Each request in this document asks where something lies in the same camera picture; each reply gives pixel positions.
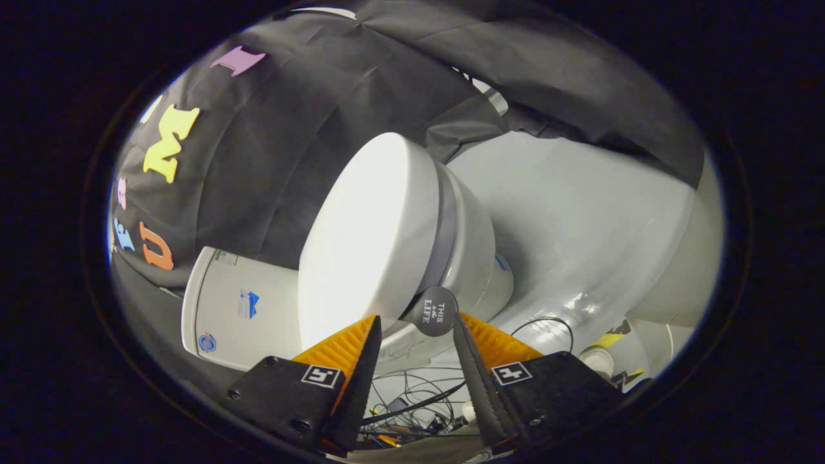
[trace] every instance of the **black round tag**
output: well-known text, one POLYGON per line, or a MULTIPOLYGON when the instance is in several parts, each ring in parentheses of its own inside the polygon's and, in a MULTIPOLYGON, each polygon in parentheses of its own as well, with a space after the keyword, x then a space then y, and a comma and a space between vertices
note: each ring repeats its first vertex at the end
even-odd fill
POLYGON ((440 337, 453 328, 458 310, 452 292, 443 286, 431 286, 418 296, 402 319, 415 324, 422 334, 440 337))

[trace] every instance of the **black fabric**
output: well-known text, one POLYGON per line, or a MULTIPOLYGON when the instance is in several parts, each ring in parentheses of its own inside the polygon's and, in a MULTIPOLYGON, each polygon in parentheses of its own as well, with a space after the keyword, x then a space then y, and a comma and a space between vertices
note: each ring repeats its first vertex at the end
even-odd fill
POLYGON ((594 144, 620 135, 698 185, 704 145, 690 117, 626 54, 580 27, 507 0, 375 0, 356 14, 488 83, 508 102, 574 126, 594 144))
POLYGON ((127 181, 128 206, 113 195, 111 210, 137 244, 125 260, 154 284, 181 294, 207 245, 297 268, 338 174, 388 131, 446 161, 462 144, 525 130, 601 144, 698 182, 701 139, 676 102, 618 50, 544 10, 494 1, 337 6, 356 19, 293 13, 231 37, 136 125, 115 176, 127 181), (238 45, 266 57, 235 77, 210 67, 238 45), (506 117, 453 66, 501 92, 506 117), (143 161, 172 104, 200 114, 170 184, 143 172, 143 161), (144 259, 141 221, 168 244, 171 271, 144 259))
POLYGON ((297 268, 315 216, 353 154, 394 131, 446 159, 464 141, 507 125, 460 73, 359 22, 305 12, 262 21, 210 51, 166 92, 122 152, 115 178, 127 208, 111 208, 130 232, 130 266, 156 285, 181 290, 206 245, 297 268), (236 77, 217 58, 242 45, 266 58, 236 77), (173 183, 143 172, 169 105, 200 108, 173 183), (148 264, 139 222, 172 250, 174 268, 148 264))

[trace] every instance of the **toilet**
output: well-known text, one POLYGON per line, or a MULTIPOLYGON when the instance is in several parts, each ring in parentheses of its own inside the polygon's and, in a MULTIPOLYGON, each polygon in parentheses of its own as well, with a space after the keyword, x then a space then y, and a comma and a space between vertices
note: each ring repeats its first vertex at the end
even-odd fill
POLYGON ((201 250, 186 286, 181 338, 189 353, 246 371, 379 315, 376 371, 401 360, 426 363, 452 338, 425 335, 403 317, 433 286, 449 290, 461 311, 489 320, 509 301, 513 276, 473 193, 423 147, 385 133, 335 181, 298 271, 201 250))

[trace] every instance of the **pink letter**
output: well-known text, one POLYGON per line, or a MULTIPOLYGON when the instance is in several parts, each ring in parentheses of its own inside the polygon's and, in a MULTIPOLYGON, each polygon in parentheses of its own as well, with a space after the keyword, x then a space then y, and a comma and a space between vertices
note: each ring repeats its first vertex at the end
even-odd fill
POLYGON ((126 178, 117 180, 117 202, 121 208, 126 209, 126 178))
POLYGON ((265 53, 251 54, 245 52, 241 50, 241 47, 242 45, 238 45, 229 53, 216 59, 210 68, 214 68, 218 64, 221 66, 226 66, 227 68, 232 69, 232 77, 235 77, 247 69, 250 69, 255 65, 255 63, 261 61, 263 57, 266 56, 265 53))

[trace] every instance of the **yellow sticker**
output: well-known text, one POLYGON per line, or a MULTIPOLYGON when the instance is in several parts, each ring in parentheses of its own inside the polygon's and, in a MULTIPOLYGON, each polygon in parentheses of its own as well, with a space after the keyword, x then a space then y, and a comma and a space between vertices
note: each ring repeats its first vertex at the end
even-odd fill
POLYGON ((177 134, 178 139, 184 140, 189 135, 189 131, 192 125, 195 124, 195 119, 199 114, 200 108, 183 111, 176 109, 175 105, 169 105, 158 123, 160 140, 146 150, 146 156, 144 156, 145 173, 152 169, 163 174, 168 183, 175 180, 177 159, 167 159, 181 152, 181 144, 178 143, 175 134, 177 134))

